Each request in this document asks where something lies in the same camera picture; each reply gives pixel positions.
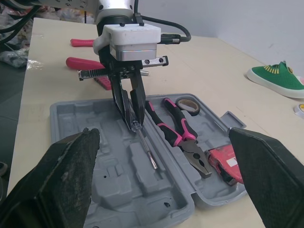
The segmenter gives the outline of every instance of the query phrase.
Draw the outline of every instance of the wooden table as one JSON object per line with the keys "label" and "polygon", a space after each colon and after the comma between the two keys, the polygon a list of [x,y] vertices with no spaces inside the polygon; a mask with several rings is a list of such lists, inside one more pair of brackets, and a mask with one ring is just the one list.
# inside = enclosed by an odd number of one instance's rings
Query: wooden table
{"label": "wooden table", "polygon": [[[67,57],[98,60],[92,48],[71,47],[70,39],[95,39],[95,25],[35,19],[21,100],[19,123],[10,173],[9,192],[41,159],[51,144],[49,107],[59,101],[112,97],[93,80],[80,82],[66,67]],[[193,37],[180,45],[159,45],[169,66],[152,67],[143,77],[147,95],[192,93],[218,116],[232,111],[247,129],[280,140],[304,161],[304,120],[293,107],[301,100],[281,96],[244,77],[257,60],[217,38]],[[129,80],[123,87],[131,90]],[[229,205],[195,214],[179,228],[264,227],[248,196]]]}

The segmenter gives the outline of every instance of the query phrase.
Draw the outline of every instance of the green shoe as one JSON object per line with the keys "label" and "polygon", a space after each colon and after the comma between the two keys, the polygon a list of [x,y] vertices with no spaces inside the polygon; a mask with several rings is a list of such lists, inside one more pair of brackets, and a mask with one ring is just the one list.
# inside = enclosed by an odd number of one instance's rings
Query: green shoe
{"label": "green shoe", "polygon": [[304,98],[304,78],[295,76],[285,61],[272,66],[254,67],[248,70],[247,77],[283,96]]}

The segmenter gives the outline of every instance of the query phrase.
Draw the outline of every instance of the red handle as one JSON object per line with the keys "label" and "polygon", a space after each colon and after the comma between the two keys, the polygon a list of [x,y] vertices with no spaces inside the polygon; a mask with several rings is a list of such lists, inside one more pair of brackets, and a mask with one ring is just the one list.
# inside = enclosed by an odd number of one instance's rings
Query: red handle
{"label": "red handle", "polygon": [[71,39],[71,45],[73,47],[92,47],[93,39]]}
{"label": "red handle", "polygon": [[104,68],[100,62],[74,57],[67,58],[66,65],[75,70],[97,70]]}

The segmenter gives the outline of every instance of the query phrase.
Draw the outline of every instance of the pliers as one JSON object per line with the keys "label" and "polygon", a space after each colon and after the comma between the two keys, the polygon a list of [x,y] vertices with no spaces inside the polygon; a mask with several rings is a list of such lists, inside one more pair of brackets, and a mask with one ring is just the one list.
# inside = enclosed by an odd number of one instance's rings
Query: pliers
{"label": "pliers", "polygon": [[180,134],[165,124],[156,114],[150,101],[146,101],[146,110],[152,117],[154,123],[164,132],[165,139],[172,147],[179,146],[184,152],[189,163],[195,167],[203,178],[211,176],[211,166],[203,150],[197,145],[198,134],[189,126],[182,111],[169,98],[164,98],[164,106],[174,117]]}

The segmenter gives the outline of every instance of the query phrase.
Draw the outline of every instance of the plastic tray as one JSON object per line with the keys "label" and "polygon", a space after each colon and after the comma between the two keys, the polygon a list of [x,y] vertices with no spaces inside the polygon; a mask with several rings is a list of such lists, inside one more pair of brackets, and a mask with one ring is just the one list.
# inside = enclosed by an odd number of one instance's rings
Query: plastic tray
{"label": "plastic tray", "polygon": [[[197,97],[190,94],[148,96],[158,116],[174,127],[163,98],[184,97],[200,104],[199,115],[183,111],[198,133],[202,150],[230,143],[229,127],[245,127],[232,113],[218,118]],[[146,112],[143,133],[158,165],[154,170],[137,134],[129,131],[112,99],[72,101],[50,108],[52,142],[81,132],[85,127],[100,131],[92,202],[84,228],[167,228],[194,213],[194,203],[203,209],[221,206],[246,194],[242,184],[229,186],[213,170],[203,179],[179,147],[172,148],[163,132]]]}

